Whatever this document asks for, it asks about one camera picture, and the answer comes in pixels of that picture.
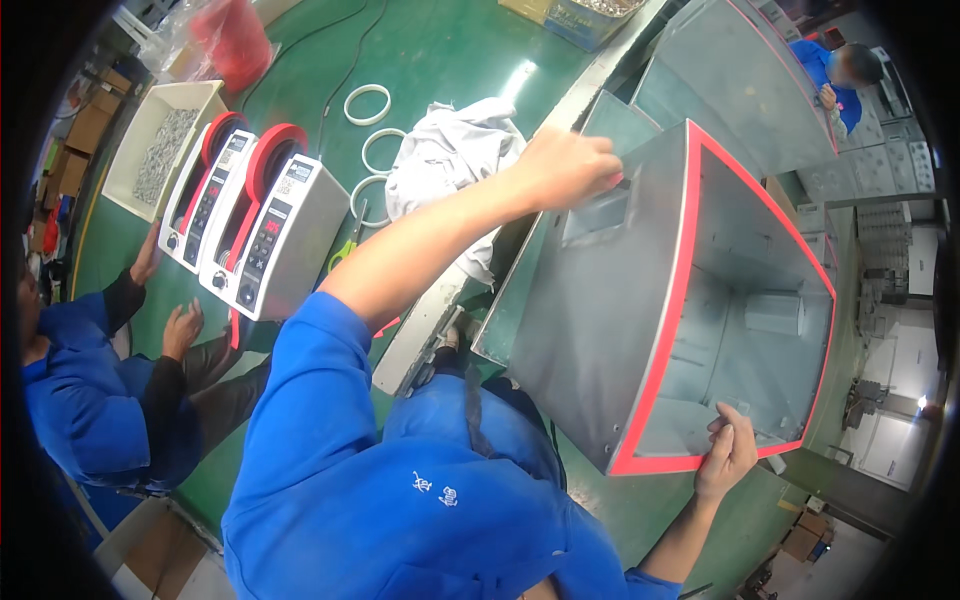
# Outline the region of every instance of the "white plastic ring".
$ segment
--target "white plastic ring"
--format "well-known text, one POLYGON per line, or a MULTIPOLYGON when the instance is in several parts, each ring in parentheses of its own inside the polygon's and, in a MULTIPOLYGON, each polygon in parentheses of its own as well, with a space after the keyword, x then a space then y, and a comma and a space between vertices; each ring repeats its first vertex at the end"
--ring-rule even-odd
POLYGON ((370 166, 367 162, 367 149, 370 148, 370 145, 373 144, 376 140, 384 137, 385 135, 399 135, 400 138, 406 136, 406 133, 401 130, 395 130, 387 128, 385 130, 380 130, 378 132, 373 132, 370 137, 367 138, 367 141, 363 143, 363 148, 360 150, 360 159, 363 160, 363 166, 367 167, 367 170, 373 173, 374 175, 390 175, 393 172, 393 167, 389 171, 378 171, 370 166))
POLYGON ((351 91, 350 95, 347 96, 347 99, 344 101, 344 115, 347 116, 347 120, 353 125, 359 125, 361 127, 364 125, 373 125, 383 117, 387 116, 388 110, 390 110, 390 92, 387 91, 386 87, 380 84, 361 85, 360 87, 357 87, 356 89, 351 91), (378 91, 382 93, 384 96, 387 97, 387 105, 383 107, 383 109, 380 110, 377 114, 375 114, 372 117, 368 117, 366 119, 358 119, 354 116, 350 116, 350 111, 349 111, 350 103, 353 102, 354 98, 364 93, 365 91, 378 91))
MULTIPOLYGON (((362 190, 363 188, 367 187, 368 185, 370 185, 375 181, 386 181, 386 180, 387 180, 386 175, 371 175, 365 180, 362 180, 359 183, 357 183, 357 186, 353 188, 353 193, 350 194, 350 213, 353 215, 354 219, 357 218, 357 196, 360 195, 360 190, 362 190)), ((362 225, 363 227, 371 228, 371 229, 380 229, 388 226, 389 224, 390 224, 389 216, 383 221, 378 221, 376 223, 371 223, 369 221, 360 222, 360 225, 362 225)))

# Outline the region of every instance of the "hand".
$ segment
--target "hand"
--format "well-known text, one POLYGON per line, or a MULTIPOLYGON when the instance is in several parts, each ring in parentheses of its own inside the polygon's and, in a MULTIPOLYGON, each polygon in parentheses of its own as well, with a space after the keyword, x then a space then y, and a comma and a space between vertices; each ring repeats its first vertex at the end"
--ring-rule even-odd
POLYGON ((167 326, 163 328, 163 355, 177 362, 183 360, 204 329, 204 312, 200 308, 200 301, 194 298, 187 306, 185 314, 181 314, 182 306, 175 308, 170 313, 170 319, 167 319, 167 326))
POLYGON ((623 164, 612 149, 606 137, 544 127, 503 175, 524 190, 531 211, 571 208, 623 179, 623 164))
POLYGON ((160 235, 160 221, 154 221, 147 232, 147 238, 143 240, 143 246, 140 247, 140 253, 136 256, 136 261, 130 267, 130 277, 133 283, 143 285, 160 266, 160 249, 156 244, 156 238, 160 235))
POLYGON ((824 84, 820 88, 820 103, 824 105, 824 109, 827 112, 830 112, 837 106, 837 94, 833 91, 833 88, 830 87, 830 84, 824 84))
POLYGON ((713 448, 697 471, 693 490, 701 498, 719 504, 756 464, 756 441, 749 417, 741 416, 723 402, 717 402, 716 408, 720 417, 707 425, 713 448))

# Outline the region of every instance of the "qr code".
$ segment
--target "qr code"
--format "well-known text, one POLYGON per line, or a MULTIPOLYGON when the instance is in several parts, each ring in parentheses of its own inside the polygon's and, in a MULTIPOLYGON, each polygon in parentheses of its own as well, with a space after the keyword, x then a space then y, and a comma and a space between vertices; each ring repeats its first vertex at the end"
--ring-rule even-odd
POLYGON ((293 180, 291 180, 288 177, 283 178, 282 180, 280 180, 280 183, 276 187, 277 194, 284 194, 284 195, 289 194, 290 188, 292 185, 293 185, 293 180))

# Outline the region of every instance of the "yellow scissors handle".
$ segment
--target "yellow scissors handle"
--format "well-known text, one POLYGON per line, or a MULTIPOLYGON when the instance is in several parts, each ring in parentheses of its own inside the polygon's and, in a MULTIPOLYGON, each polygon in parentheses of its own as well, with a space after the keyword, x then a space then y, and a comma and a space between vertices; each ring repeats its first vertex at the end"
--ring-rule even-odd
POLYGON ((333 267, 336 266, 338 260, 343 260, 347 258, 351 252, 356 250, 357 243, 352 240, 347 240, 346 244, 337 251, 336 254, 330 256, 330 261, 326 263, 326 271, 329 273, 333 271, 333 267))

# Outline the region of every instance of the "person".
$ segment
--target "person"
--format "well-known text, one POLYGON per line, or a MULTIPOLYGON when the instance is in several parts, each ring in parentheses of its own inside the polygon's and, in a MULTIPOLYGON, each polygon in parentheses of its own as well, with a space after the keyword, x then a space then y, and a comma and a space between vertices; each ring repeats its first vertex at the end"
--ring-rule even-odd
POLYGON ((721 499, 756 463, 750 420, 730 406, 717 405, 689 502, 626 573, 562 489, 539 414, 491 392, 512 388, 502 380, 478 390, 440 365, 376 441, 372 332, 489 231, 613 187, 611 151, 543 128, 513 166, 361 244, 284 324, 221 524, 239 597, 677 597, 721 499), (465 417, 469 394, 482 419, 465 417))
POLYGON ((110 338, 146 299, 159 264, 154 223, 133 265, 103 292, 40 307, 34 276, 17 287, 21 374, 36 436, 80 483, 140 494, 179 485, 246 420, 266 384, 269 361, 216 383, 240 352, 228 334, 191 347, 204 327, 200 302, 174 309, 162 355, 120 360, 110 338))
POLYGON ((863 107, 856 90, 883 79, 880 59, 863 44, 847 44, 830 52, 815 41, 789 44, 813 84, 827 112, 834 136, 845 139, 860 122, 863 107))

